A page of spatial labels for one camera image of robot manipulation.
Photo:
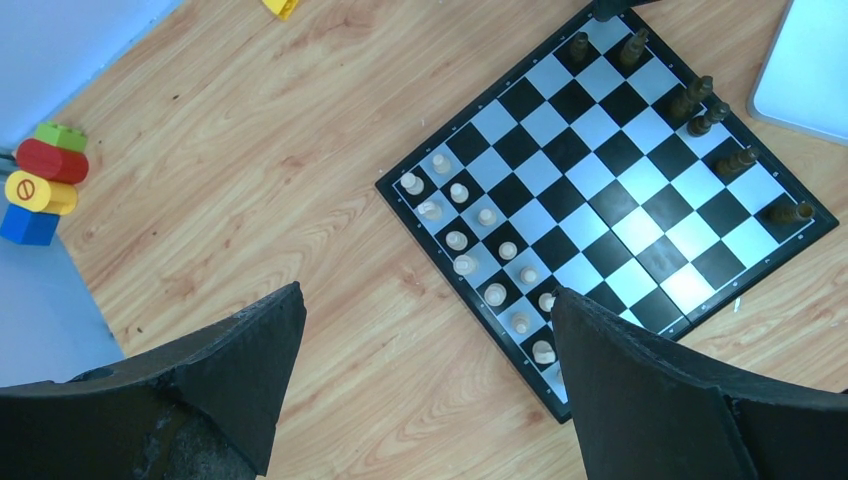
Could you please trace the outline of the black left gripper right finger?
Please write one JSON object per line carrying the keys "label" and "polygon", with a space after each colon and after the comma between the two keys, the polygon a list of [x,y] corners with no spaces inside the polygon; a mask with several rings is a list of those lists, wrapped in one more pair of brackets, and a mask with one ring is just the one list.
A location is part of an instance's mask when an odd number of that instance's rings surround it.
{"label": "black left gripper right finger", "polygon": [[551,312],[592,479],[843,479],[847,397],[762,376],[569,288]]}

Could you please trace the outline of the black white chess board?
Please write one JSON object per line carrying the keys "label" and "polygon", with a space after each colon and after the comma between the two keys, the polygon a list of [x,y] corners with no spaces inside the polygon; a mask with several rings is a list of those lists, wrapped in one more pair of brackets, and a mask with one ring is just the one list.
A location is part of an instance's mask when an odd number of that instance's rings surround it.
{"label": "black white chess board", "polygon": [[[630,10],[597,21],[582,9],[376,184],[559,422],[560,362],[539,350],[554,340],[557,289],[677,340],[838,224],[737,116],[700,137],[669,116],[696,76],[655,33],[624,65],[646,27]],[[406,172],[420,195],[400,186]],[[767,218],[801,202],[809,222]]]}

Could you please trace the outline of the brown chess piece crossed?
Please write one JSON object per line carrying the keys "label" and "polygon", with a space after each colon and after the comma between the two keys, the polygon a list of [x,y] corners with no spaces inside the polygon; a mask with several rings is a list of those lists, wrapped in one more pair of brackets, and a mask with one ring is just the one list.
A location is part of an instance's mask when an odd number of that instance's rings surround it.
{"label": "brown chess piece crossed", "polygon": [[674,120],[687,118],[713,92],[713,81],[710,75],[697,77],[674,98],[669,107],[669,116]]}

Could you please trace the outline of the brown pawn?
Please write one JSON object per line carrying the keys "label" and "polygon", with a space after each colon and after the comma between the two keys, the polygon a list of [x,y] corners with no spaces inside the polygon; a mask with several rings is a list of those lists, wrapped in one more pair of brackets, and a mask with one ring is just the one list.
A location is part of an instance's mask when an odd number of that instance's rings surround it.
{"label": "brown pawn", "polygon": [[569,58],[575,64],[583,64],[586,61],[590,50],[589,35],[580,31],[577,32],[569,46]]}

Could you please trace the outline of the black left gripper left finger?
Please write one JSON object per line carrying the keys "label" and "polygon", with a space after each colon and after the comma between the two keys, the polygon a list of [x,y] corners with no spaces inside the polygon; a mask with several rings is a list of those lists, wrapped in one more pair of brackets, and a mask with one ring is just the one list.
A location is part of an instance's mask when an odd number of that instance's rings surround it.
{"label": "black left gripper left finger", "polygon": [[265,475],[307,311],[293,282],[69,381],[1,391],[5,479]]}

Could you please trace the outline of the brown chess piece long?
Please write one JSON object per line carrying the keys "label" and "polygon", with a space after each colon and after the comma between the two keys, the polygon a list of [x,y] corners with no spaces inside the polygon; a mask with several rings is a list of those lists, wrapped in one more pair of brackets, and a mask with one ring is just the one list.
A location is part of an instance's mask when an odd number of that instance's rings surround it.
{"label": "brown chess piece long", "polygon": [[711,105],[702,115],[692,118],[687,124],[687,132],[692,137],[704,136],[714,125],[721,123],[729,113],[729,104],[719,101]]}

